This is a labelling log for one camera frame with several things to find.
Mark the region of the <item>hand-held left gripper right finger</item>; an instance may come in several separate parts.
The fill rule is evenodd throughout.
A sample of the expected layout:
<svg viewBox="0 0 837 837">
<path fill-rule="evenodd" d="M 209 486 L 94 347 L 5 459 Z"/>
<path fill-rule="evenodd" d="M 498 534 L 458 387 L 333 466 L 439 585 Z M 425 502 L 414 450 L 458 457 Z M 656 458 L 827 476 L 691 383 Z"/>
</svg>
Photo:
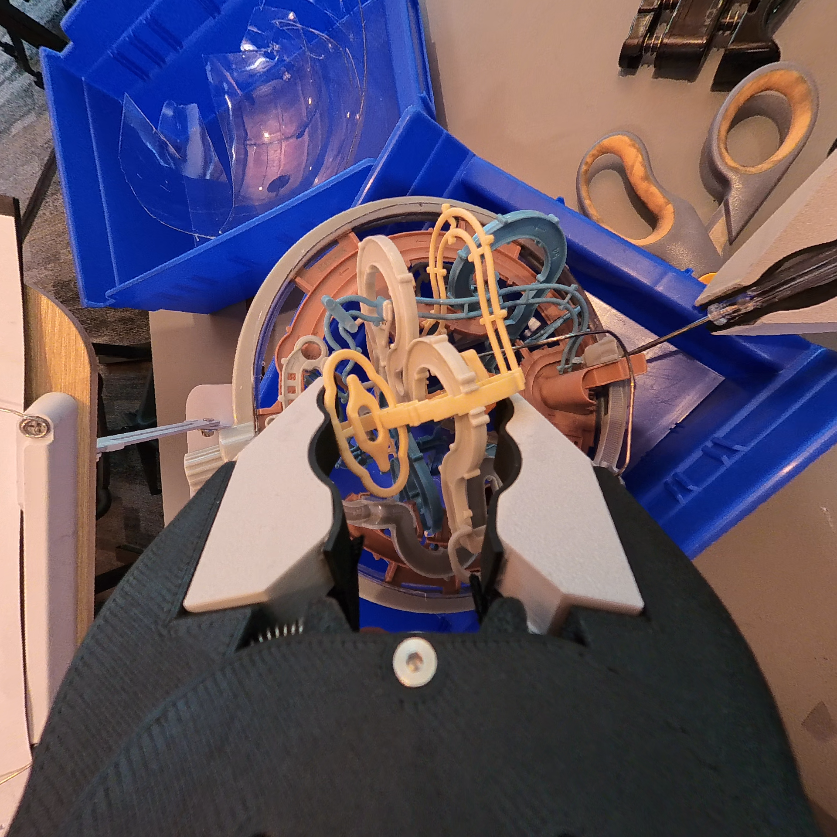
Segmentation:
<svg viewBox="0 0 837 837">
<path fill-rule="evenodd" d="M 643 598 L 591 461 L 521 395 L 497 404 L 495 470 L 480 555 L 483 592 L 519 600 L 533 633 L 580 605 L 637 614 Z"/>
</svg>

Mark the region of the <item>clear plastic dome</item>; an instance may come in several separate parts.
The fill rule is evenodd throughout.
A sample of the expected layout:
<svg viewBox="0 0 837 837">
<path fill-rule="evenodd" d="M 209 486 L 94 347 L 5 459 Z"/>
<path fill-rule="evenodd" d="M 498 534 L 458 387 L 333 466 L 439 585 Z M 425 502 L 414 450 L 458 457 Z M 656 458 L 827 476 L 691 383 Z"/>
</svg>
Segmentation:
<svg viewBox="0 0 837 837">
<path fill-rule="evenodd" d="M 154 127 L 124 98 L 120 165 L 162 224 L 212 238 L 351 163 L 367 92 L 361 2 L 260 2 L 239 50 L 205 69 L 227 166 L 196 104 L 168 100 Z"/>
</svg>

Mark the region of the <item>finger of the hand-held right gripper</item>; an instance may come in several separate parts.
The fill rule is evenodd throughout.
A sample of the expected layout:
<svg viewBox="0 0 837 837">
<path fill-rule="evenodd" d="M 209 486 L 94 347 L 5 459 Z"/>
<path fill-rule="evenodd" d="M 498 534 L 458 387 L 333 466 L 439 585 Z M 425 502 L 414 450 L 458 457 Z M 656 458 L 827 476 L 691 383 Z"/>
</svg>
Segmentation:
<svg viewBox="0 0 837 837">
<path fill-rule="evenodd" d="M 752 286 L 780 257 L 821 245 L 836 234 L 836 151 L 721 267 L 695 305 L 706 307 Z"/>
<path fill-rule="evenodd" d="M 710 329 L 727 336 L 742 337 L 835 332 L 836 297 L 803 308 L 791 308 L 790 304 L 801 296 L 799 293 L 778 299 L 776 294 L 746 290 L 708 306 Z"/>
</svg>

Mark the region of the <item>printed instruction board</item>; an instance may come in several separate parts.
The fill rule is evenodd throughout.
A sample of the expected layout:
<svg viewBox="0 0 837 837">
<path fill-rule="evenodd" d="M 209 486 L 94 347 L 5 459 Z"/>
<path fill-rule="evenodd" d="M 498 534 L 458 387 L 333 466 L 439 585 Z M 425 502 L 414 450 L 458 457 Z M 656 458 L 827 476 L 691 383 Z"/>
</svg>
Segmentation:
<svg viewBox="0 0 837 837">
<path fill-rule="evenodd" d="M 13 808 L 92 619 L 92 355 L 23 280 L 18 203 L 1 198 L 1 774 Z"/>
</svg>

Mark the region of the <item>clear handled screwdriver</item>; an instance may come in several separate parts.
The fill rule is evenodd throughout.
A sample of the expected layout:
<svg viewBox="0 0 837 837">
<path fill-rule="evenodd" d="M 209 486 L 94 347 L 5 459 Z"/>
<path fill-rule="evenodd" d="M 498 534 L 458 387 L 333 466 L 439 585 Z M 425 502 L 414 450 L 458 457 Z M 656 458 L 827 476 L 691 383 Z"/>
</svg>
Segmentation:
<svg viewBox="0 0 837 837">
<path fill-rule="evenodd" d="M 663 337 L 631 350 L 631 356 L 643 353 L 700 326 L 727 330 L 751 325 L 756 310 L 768 313 L 799 309 L 824 302 L 835 296 L 836 242 L 802 248 L 783 256 L 742 293 L 722 299 L 707 308 L 707 316 Z"/>
</svg>

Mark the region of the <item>colourful plastic maze ball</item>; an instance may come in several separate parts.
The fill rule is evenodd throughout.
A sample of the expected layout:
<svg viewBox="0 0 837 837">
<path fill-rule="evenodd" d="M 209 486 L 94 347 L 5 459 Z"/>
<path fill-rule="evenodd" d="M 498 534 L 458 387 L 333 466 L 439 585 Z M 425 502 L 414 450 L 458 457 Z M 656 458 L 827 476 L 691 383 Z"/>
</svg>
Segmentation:
<svg viewBox="0 0 837 837">
<path fill-rule="evenodd" d="M 627 464 L 645 358 L 597 330 L 566 261 L 552 215 L 394 199 L 320 225 L 258 292 L 235 423 L 257 435 L 325 374 L 363 598 L 457 612 L 482 589 L 500 401 L 521 395 L 594 469 Z"/>
</svg>

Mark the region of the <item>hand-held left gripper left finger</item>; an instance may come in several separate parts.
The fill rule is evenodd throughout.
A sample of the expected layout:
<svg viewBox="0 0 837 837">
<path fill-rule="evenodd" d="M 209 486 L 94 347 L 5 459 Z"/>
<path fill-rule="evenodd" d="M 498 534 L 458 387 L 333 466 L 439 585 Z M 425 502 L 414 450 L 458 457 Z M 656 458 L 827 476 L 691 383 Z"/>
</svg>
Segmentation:
<svg viewBox="0 0 837 837">
<path fill-rule="evenodd" d="M 339 458 L 323 405 L 309 386 L 236 457 L 183 605 L 208 612 L 266 603 L 280 623 L 332 592 L 359 628 L 357 565 L 339 490 Z"/>
</svg>

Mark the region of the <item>blue plastic bin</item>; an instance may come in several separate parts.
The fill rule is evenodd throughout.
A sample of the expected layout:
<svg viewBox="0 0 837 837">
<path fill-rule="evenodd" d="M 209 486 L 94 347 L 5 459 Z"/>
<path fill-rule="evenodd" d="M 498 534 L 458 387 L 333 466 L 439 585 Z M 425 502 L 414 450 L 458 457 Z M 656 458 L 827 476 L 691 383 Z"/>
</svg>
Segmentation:
<svg viewBox="0 0 837 837">
<path fill-rule="evenodd" d="M 626 344 L 698 316 L 696 278 L 482 160 L 424 110 L 405 111 L 357 203 L 444 197 L 505 214 L 556 216 L 568 267 Z M 640 442 L 625 481 L 694 558 L 835 444 L 835 352 L 800 337 L 720 337 L 704 328 L 675 340 L 638 389 Z"/>
<path fill-rule="evenodd" d="M 361 2 L 367 89 L 357 150 L 340 173 L 212 238 L 162 224 L 120 165 L 125 96 L 156 127 L 172 100 L 196 104 L 228 153 L 205 59 L 237 52 L 260 2 L 79 2 L 71 44 L 42 55 L 78 288 L 85 306 L 213 313 L 255 294 L 299 238 L 350 208 L 408 108 L 435 117 L 418 2 Z"/>
</svg>

